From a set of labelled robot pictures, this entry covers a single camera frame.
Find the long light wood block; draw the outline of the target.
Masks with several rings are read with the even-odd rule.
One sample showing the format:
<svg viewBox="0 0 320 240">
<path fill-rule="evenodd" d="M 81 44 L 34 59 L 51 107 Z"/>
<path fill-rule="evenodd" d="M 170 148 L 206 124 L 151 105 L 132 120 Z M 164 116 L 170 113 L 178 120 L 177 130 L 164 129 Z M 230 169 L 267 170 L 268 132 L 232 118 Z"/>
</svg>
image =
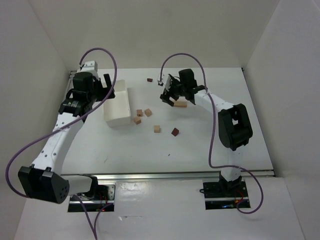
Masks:
<svg viewBox="0 0 320 240">
<path fill-rule="evenodd" d="M 176 108 L 186 108 L 188 104 L 186 101 L 175 101 L 173 106 Z"/>
</svg>

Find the dark red wood cube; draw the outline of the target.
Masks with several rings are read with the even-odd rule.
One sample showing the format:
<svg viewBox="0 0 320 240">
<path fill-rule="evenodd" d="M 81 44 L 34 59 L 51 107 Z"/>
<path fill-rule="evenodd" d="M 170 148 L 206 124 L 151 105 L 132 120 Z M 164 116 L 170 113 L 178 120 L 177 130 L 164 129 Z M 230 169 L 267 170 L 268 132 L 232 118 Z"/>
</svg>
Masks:
<svg viewBox="0 0 320 240">
<path fill-rule="evenodd" d="M 180 133 L 180 131 L 177 129 L 177 128 L 174 128 L 173 130 L 172 130 L 172 132 L 171 132 L 171 134 L 173 135 L 173 136 L 177 136 L 178 134 Z"/>
</svg>

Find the white plastic bin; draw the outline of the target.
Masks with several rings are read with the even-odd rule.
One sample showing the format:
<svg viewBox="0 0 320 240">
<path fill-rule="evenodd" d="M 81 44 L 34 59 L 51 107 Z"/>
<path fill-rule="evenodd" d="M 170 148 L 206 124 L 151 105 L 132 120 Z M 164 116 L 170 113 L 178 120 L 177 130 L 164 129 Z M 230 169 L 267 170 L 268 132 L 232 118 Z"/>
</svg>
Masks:
<svg viewBox="0 0 320 240">
<path fill-rule="evenodd" d="M 104 121 L 110 128 L 129 125 L 131 109 L 129 94 L 124 79 L 117 80 L 114 86 L 115 97 L 103 103 Z"/>
</svg>

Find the notched light wood block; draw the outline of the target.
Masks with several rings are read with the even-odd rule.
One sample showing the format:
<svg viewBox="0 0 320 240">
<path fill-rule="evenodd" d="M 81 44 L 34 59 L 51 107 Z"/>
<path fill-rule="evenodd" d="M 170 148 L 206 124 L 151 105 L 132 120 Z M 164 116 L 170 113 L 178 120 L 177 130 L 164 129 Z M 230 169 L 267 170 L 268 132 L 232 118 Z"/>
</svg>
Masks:
<svg viewBox="0 0 320 240">
<path fill-rule="evenodd" d="M 136 116 L 137 117 L 142 117 L 143 116 L 143 110 L 142 109 L 137 109 L 136 110 Z"/>
</svg>

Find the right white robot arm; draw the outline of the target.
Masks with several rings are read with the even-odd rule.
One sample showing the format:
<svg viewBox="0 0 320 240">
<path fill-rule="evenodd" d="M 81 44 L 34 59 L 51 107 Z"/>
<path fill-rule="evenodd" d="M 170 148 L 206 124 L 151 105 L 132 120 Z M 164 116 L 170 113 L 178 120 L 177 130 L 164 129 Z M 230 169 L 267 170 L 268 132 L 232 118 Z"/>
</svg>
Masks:
<svg viewBox="0 0 320 240">
<path fill-rule="evenodd" d="M 219 142 L 227 149 L 226 160 L 220 167 L 219 188 L 230 195 L 241 186 L 240 165 L 243 161 L 244 147 L 253 136 L 253 129 L 244 104 L 233 104 L 209 92 L 204 85 L 198 85 L 194 72 L 184 69 L 179 77 L 168 75 L 160 99 L 174 106 L 173 100 L 184 97 L 213 114 L 213 129 L 217 131 Z"/>
</svg>

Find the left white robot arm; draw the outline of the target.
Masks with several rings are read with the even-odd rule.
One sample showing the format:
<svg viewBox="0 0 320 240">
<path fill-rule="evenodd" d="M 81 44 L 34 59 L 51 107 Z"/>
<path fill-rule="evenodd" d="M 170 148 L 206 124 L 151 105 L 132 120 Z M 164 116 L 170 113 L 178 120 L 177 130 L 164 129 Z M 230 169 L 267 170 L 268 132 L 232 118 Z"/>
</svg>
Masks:
<svg viewBox="0 0 320 240">
<path fill-rule="evenodd" d="M 96 72 L 82 71 L 74 75 L 73 87 L 60 104 L 53 135 L 30 166 L 22 166 L 18 171 L 18 178 L 28 198 L 61 204 L 67 196 L 95 195 L 98 187 L 95 176 L 77 174 L 66 179 L 61 172 L 70 146 L 93 104 L 115 98 L 109 74 L 103 77 L 106 87 L 103 87 Z"/>
</svg>

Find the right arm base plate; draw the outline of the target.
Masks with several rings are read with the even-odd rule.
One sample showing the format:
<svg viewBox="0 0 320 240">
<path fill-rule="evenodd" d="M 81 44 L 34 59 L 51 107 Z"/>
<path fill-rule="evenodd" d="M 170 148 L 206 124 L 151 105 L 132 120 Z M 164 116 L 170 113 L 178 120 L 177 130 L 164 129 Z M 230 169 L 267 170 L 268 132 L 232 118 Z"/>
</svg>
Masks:
<svg viewBox="0 0 320 240">
<path fill-rule="evenodd" d="M 199 192 L 204 195 L 206 210 L 236 209 L 238 203 L 240 209 L 251 207 L 245 181 L 229 193 L 223 192 L 218 182 L 204 182 Z"/>
</svg>

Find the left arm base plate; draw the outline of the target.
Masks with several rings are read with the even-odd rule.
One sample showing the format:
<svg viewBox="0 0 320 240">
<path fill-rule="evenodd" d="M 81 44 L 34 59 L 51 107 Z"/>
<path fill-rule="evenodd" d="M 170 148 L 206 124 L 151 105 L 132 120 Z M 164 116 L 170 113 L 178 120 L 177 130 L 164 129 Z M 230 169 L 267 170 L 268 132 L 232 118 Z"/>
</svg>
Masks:
<svg viewBox="0 0 320 240">
<path fill-rule="evenodd" d="M 115 209 L 116 183 L 99 183 L 94 193 L 77 193 L 72 195 L 68 202 L 69 213 L 84 212 L 79 200 L 82 201 L 85 209 L 89 213 L 113 212 Z"/>
</svg>

